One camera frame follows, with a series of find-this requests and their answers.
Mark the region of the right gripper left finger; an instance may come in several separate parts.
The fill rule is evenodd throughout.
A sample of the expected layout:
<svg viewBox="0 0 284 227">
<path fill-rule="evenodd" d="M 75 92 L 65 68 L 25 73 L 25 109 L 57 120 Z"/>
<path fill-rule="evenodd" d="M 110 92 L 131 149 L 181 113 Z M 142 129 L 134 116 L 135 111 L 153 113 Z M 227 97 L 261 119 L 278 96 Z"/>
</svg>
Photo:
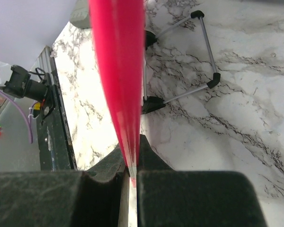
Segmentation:
<svg viewBox="0 0 284 227">
<path fill-rule="evenodd" d="M 123 227 L 124 172 L 116 146 L 87 171 L 0 173 L 0 227 Z"/>
</svg>

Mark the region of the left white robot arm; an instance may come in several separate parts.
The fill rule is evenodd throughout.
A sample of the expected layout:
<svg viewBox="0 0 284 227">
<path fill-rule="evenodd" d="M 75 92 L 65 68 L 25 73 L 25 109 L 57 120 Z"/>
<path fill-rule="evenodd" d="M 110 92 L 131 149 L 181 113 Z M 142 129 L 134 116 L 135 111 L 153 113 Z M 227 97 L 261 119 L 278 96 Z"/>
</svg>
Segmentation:
<svg viewBox="0 0 284 227">
<path fill-rule="evenodd" d="M 48 93 L 45 77 L 48 75 L 37 67 L 27 71 L 21 66 L 0 61 L 0 89 L 16 98 L 30 98 L 41 102 Z"/>
</svg>

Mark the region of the pink framed whiteboard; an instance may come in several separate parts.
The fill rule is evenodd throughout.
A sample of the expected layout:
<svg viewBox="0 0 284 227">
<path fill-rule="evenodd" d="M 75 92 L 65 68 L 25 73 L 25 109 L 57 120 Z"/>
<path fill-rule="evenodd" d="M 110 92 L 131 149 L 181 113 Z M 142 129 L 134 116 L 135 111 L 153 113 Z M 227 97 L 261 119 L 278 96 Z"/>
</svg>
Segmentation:
<svg viewBox="0 0 284 227">
<path fill-rule="evenodd" d="M 140 150 L 145 11 L 142 0 L 90 0 L 101 84 L 124 161 L 136 186 Z"/>
</svg>

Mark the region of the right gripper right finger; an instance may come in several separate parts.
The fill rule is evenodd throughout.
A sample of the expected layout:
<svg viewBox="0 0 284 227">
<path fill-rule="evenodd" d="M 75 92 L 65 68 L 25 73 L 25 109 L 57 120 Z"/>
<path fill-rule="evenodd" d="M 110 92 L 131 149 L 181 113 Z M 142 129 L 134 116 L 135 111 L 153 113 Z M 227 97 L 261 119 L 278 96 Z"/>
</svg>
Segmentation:
<svg viewBox="0 0 284 227">
<path fill-rule="evenodd" d="M 176 171 L 140 136 L 140 227 L 265 227 L 254 187 L 233 171 Z"/>
</svg>

